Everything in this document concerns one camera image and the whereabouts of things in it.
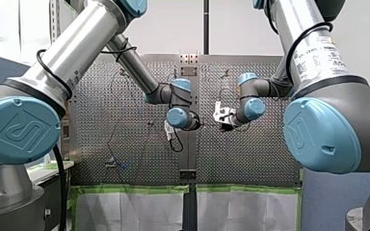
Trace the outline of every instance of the gray robot arm segment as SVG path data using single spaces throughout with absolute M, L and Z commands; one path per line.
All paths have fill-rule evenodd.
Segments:
M 170 84 L 160 84 L 143 63 L 140 55 L 124 35 L 114 36 L 107 44 L 124 69 L 145 93 L 149 104 L 169 104 L 168 123 L 174 128 L 197 129 L 198 116 L 190 112 L 191 86 L 185 79 L 175 79 Z
M 370 87 L 347 69 L 317 3 L 277 0 L 271 7 L 284 52 L 293 52 L 287 68 L 296 92 L 284 137 L 309 169 L 370 172 Z
M 275 75 L 268 80 L 258 79 L 254 73 L 243 74 L 239 79 L 240 107 L 235 110 L 221 108 L 219 101 L 214 118 L 222 124 L 223 131 L 233 130 L 234 127 L 249 123 L 264 114 L 265 106 L 260 97 L 286 97 L 291 89 L 292 84 L 286 76 L 283 57 Z

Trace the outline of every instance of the end effector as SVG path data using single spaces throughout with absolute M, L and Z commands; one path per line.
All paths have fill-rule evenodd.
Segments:
M 221 123 L 221 130 L 231 131 L 243 124 L 259 119 L 266 112 L 266 105 L 261 97 L 283 98 L 289 95 L 292 85 L 286 76 L 285 59 L 283 58 L 277 72 L 270 79 L 260 79 L 253 72 L 239 77 L 240 107 L 237 109 L 222 108 L 221 101 L 215 104 L 213 117 Z

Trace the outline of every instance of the green tape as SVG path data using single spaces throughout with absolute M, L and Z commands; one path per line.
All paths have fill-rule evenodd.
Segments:
M 252 192 L 252 193 L 299 194 L 300 190 L 301 188 L 280 188 L 267 186 L 197 185 L 197 191 L 204 193 Z

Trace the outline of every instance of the white wall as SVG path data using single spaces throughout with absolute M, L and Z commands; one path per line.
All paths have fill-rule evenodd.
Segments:
M 282 55 L 278 36 L 252 0 L 210 1 L 210 53 Z
M 147 13 L 124 33 L 140 53 L 196 53 L 203 49 L 203 1 L 149 0 Z
M 370 85 L 370 7 L 365 7 L 365 1 L 346 2 L 332 35 L 349 70 Z
M 202 0 L 149 0 L 149 10 L 126 35 L 141 53 L 195 53 L 203 50 Z M 354 74 L 370 84 L 370 7 L 348 0 L 332 35 Z M 251 0 L 210 0 L 210 53 L 282 55 L 278 36 Z

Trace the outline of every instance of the perforated metal panel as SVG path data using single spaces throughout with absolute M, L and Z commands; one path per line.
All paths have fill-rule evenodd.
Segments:
M 146 62 L 151 72 L 160 82 L 167 82 L 177 69 L 178 57 L 153 59 L 160 61 Z M 77 163 L 72 184 L 178 182 L 177 154 L 171 152 L 164 131 L 168 107 L 147 105 L 141 90 L 119 64 L 95 63 L 76 89 L 69 108 L 73 130 L 70 149 Z M 120 167 L 106 167 L 112 160 L 111 152 Z
M 206 124 L 199 136 L 198 182 L 298 186 L 299 165 L 282 135 L 282 114 L 288 102 L 265 99 L 266 114 L 246 132 L 220 133 L 212 116 L 220 97 L 223 107 L 239 105 L 235 99 L 241 74 L 251 71 L 270 78 L 279 58 L 201 56 L 198 62 L 199 111 Z
M 221 89 L 228 89 L 222 90 L 224 106 L 236 107 L 239 75 L 254 71 L 268 78 L 276 71 L 279 58 L 199 56 L 192 63 L 175 55 L 143 58 L 160 82 L 169 82 L 182 65 L 198 68 L 198 76 L 189 79 L 196 102 L 193 109 L 204 126 L 189 133 L 190 142 L 184 143 L 188 160 L 170 150 L 163 124 L 168 107 L 147 105 L 141 90 L 118 64 L 96 63 L 70 103 L 71 158 L 77 163 L 72 184 L 179 184 L 179 169 L 184 168 L 179 161 L 187 161 L 186 166 L 193 168 L 198 157 L 198 183 L 297 186 L 299 165 L 282 136 L 282 112 L 287 102 L 266 99 L 266 115 L 244 133 L 221 133 L 212 116 Z M 111 151 L 123 167 L 106 167 Z

